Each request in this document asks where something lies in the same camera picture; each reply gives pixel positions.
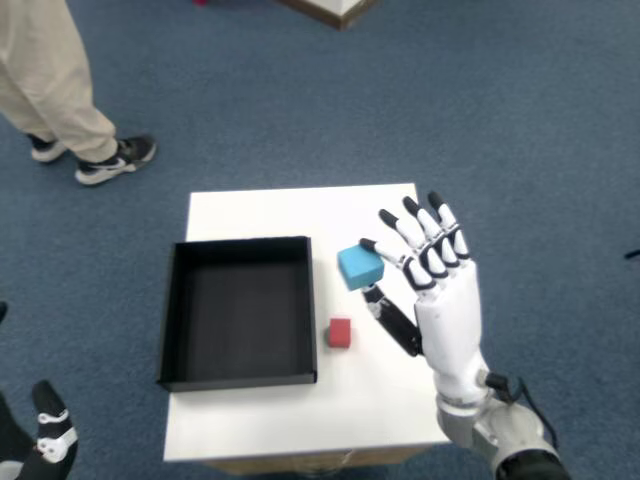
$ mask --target pants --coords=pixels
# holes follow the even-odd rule
[[[0,0],[0,112],[82,160],[115,154],[115,127],[93,105],[89,62],[66,0]]]

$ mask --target robotic hand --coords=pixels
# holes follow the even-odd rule
[[[7,305],[0,302],[0,322]],[[46,380],[33,386],[38,411],[38,440],[33,442],[16,423],[0,393],[0,480],[64,480],[78,449],[69,411]]]
[[[438,221],[411,198],[403,203],[414,219],[398,219],[386,210],[380,218],[413,255],[370,239],[360,243],[402,270],[418,296],[418,325],[376,284],[362,289],[369,310],[407,353],[425,356],[438,390],[440,427],[457,445],[480,453],[497,480],[569,480],[558,458],[555,432],[524,383],[512,393],[508,380],[491,373],[482,357],[476,264],[453,213],[435,192],[429,203]],[[533,411],[516,403],[520,394]],[[545,440],[545,426],[553,445]]]

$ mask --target red cube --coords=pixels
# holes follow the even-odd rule
[[[329,323],[329,346],[349,348],[350,345],[351,320],[349,318],[332,318]]]

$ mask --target white table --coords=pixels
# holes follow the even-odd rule
[[[172,393],[166,461],[238,460],[295,454],[428,447],[446,442],[424,358],[411,358],[349,292],[339,250],[363,237],[403,245],[378,219],[403,213],[413,184],[193,193],[187,241],[306,235],[312,239],[318,382],[314,385]],[[414,319],[415,294],[395,268],[383,290]],[[349,316],[352,345],[330,349],[332,316]]]

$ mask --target blue cube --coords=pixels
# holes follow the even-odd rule
[[[349,290],[371,285],[384,274],[382,259],[360,245],[338,252],[338,265]]]

